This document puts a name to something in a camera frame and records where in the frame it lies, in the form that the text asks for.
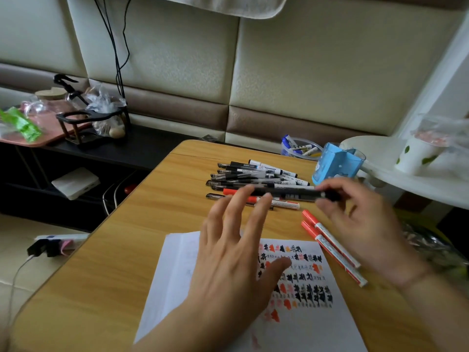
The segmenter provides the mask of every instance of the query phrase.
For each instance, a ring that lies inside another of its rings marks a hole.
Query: wood grain surface
[[[222,144],[182,142],[25,304],[12,329],[13,350],[128,351],[165,235],[199,230],[213,204],[205,198],[209,174],[219,162],[249,159],[309,181],[316,164]],[[340,240],[314,203],[301,206]],[[243,224],[251,210],[245,208]],[[301,221],[301,211],[275,208],[267,215],[263,237],[310,240]],[[365,268],[361,271],[370,283],[359,288],[325,256],[369,351],[436,351],[396,290]]]

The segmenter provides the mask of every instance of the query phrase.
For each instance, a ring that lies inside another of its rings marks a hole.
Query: white paper
[[[198,238],[199,232],[166,237],[135,342],[184,301],[196,264]],[[227,350],[367,351],[320,245],[261,239],[258,272],[263,271],[262,263],[265,267],[280,256],[290,257],[292,266],[278,282],[278,291],[273,292],[266,310]]]

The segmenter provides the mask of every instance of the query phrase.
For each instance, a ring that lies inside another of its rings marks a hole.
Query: cloth
[[[231,16],[266,19],[276,16],[287,0],[167,0]]]

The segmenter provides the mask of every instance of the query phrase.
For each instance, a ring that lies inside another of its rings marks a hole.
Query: hand
[[[336,189],[344,199],[352,199],[349,215],[345,203],[319,199],[316,205],[342,233],[342,243],[357,259],[370,266],[397,287],[403,287],[430,267],[401,234],[391,205],[385,199],[349,178],[327,179],[318,190]]]
[[[256,280],[259,242],[272,195],[258,201],[240,237],[241,214],[253,190],[247,185],[218,200],[202,225],[191,287],[181,308],[182,314],[196,316],[204,351],[220,349],[246,330],[267,307],[282,272],[291,265],[288,258],[277,259]]]

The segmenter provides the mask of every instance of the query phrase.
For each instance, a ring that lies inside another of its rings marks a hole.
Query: paper
[[[188,294],[199,232],[165,239],[135,342],[150,332]],[[268,307],[227,351],[367,351],[317,242],[261,239],[257,276],[288,256],[287,269]]]

